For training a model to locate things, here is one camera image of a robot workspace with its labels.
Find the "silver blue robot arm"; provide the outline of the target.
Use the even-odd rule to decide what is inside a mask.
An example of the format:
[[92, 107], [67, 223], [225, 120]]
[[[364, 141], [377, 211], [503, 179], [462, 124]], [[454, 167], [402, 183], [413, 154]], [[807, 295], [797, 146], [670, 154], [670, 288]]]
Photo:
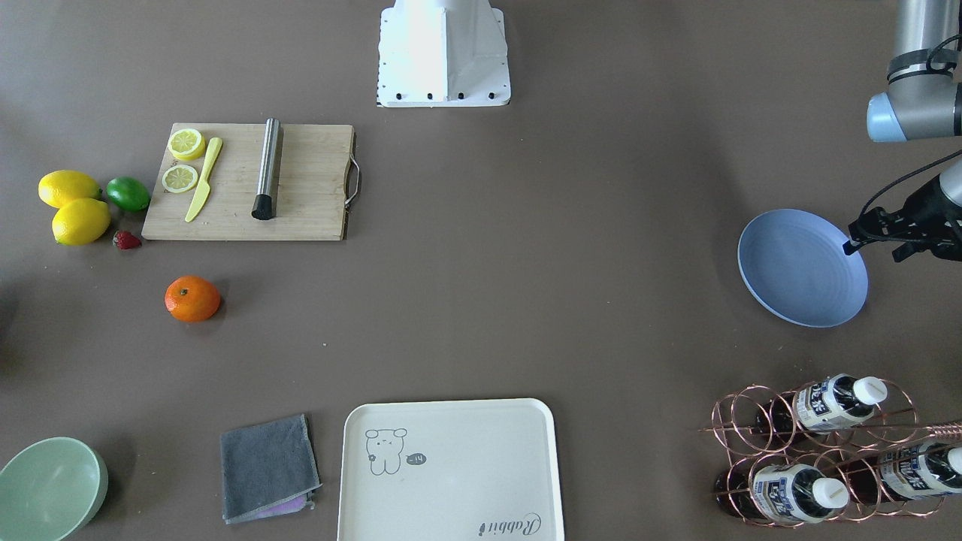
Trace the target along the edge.
[[[907, 143], [961, 133], [960, 3], [900, 1], [887, 89], [873, 96], [866, 114], [875, 143]], [[951, 167], [924, 183], [897, 211], [867, 202], [849, 225], [846, 255], [866, 244], [896, 242], [895, 261], [929, 251], [960, 260], [960, 153]]]

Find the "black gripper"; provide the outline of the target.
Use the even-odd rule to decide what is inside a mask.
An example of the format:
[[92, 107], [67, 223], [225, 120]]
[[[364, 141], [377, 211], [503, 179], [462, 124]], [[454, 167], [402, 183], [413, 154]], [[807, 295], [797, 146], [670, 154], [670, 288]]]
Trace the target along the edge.
[[883, 237], [900, 244], [893, 251], [895, 261], [925, 251], [938, 259], [961, 261], [960, 219], [960, 176], [939, 174], [908, 196], [899, 211], [860, 213], [849, 223], [843, 250], [852, 255]]

